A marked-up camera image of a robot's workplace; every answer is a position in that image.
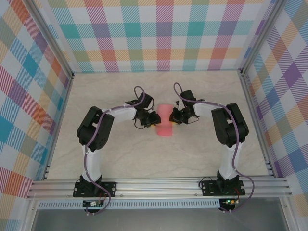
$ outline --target colorful plaid fabric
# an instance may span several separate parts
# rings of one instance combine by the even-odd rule
[[[308,225],[308,0],[289,0],[247,81],[280,177]]]
[[[258,29],[256,30],[256,32],[255,32],[255,34],[254,34],[253,39],[251,40],[251,42],[250,42],[250,44],[249,44],[249,47],[248,47],[248,49],[247,49],[247,51],[246,51],[246,53],[245,53],[245,56],[244,56],[244,58],[243,58],[243,60],[242,60],[242,62],[241,62],[240,69],[243,68],[243,66],[244,66],[244,64],[245,64],[245,62],[246,62],[246,60],[247,60],[247,58],[248,58],[248,56],[249,56],[251,50],[253,49],[253,47],[254,47],[255,44],[256,44],[257,39],[259,38],[259,35],[260,35],[261,31],[264,29],[264,25],[265,25],[265,23],[266,23],[266,20],[267,20],[268,17],[270,16],[270,13],[271,13],[271,11],[272,11],[272,9],[273,9],[273,7],[274,7],[276,1],[277,1],[277,0],[271,0],[271,1],[270,1],[270,4],[269,4],[269,6],[268,6],[268,8],[267,8],[267,10],[266,10],[266,12],[265,12],[265,14],[264,14],[264,16],[263,16],[261,22],[260,22],[260,24],[259,24],[259,26],[258,26]]]
[[[95,72],[238,69],[266,1],[48,0],[52,15],[36,2],[72,68]]]
[[[21,0],[0,0],[0,231],[17,230],[69,79]]]

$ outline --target enclosure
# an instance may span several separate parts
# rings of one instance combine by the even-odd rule
[[[308,229],[306,0],[0,5],[0,230]],[[229,197],[199,188],[224,159],[212,118],[172,124],[168,137],[131,120],[113,125],[100,150],[115,197],[86,216],[90,198],[73,192],[88,110],[136,99],[137,85],[155,111],[177,107],[175,82],[197,100],[239,106],[249,134],[236,169],[253,181],[240,177],[246,195],[236,207],[245,208],[224,214],[217,208]]]

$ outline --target pink block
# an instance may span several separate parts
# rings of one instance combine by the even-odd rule
[[[160,116],[161,123],[155,126],[156,133],[159,136],[172,136],[172,123],[169,121],[173,110],[172,104],[160,104],[157,113]]]

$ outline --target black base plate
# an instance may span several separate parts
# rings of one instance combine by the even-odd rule
[[[116,196],[116,182],[99,182],[99,185],[102,186],[104,189],[106,189],[111,197]],[[73,193],[73,197],[101,197],[104,198],[105,195],[108,197],[108,194],[105,193],[103,190],[98,190],[96,193],[93,191],[88,191],[84,188],[84,186],[80,183],[80,181],[77,181],[75,183],[75,189]]]
[[[235,188],[239,191],[240,196],[244,196],[245,188],[241,189],[241,186],[244,186],[244,184],[242,180],[239,180],[239,183]],[[200,187],[202,188],[203,196],[223,196],[223,195],[237,196],[238,195],[237,191],[234,188],[230,189],[230,191],[228,191],[227,193],[222,194],[218,186],[216,185],[216,181],[214,180],[203,180],[201,181]]]

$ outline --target table surface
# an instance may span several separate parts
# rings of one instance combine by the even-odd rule
[[[175,105],[173,83],[191,89],[197,99],[237,103],[249,127],[239,157],[246,175],[267,175],[264,157],[236,71],[122,72],[76,74],[53,155],[49,179],[76,179],[83,170],[83,155],[76,131],[92,106],[111,108],[135,99],[140,85],[161,103]],[[201,117],[189,125],[173,125],[173,136],[160,137],[155,128],[134,127],[125,121],[112,127],[101,153],[103,178],[215,176],[224,146],[216,138],[213,120]]]

